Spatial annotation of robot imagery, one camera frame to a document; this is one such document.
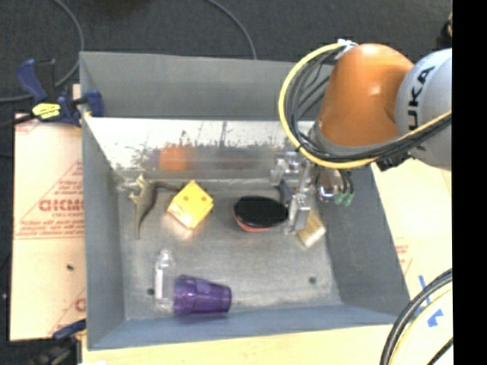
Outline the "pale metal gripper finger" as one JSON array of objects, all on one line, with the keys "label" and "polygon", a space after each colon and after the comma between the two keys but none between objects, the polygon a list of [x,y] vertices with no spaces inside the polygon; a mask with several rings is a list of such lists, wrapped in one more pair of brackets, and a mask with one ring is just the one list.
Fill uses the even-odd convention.
[{"label": "pale metal gripper finger", "polygon": [[276,154],[273,167],[269,172],[272,186],[278,186],[286,176],[295,174],[295,152],[281,152]]},{"label": "pale metal gripper finger", "polygon": [[286,234],[296,234],[304,230],[312,211],[313,199],[308,193],[296,193],[288,206],[288,219],[285,225]]}]

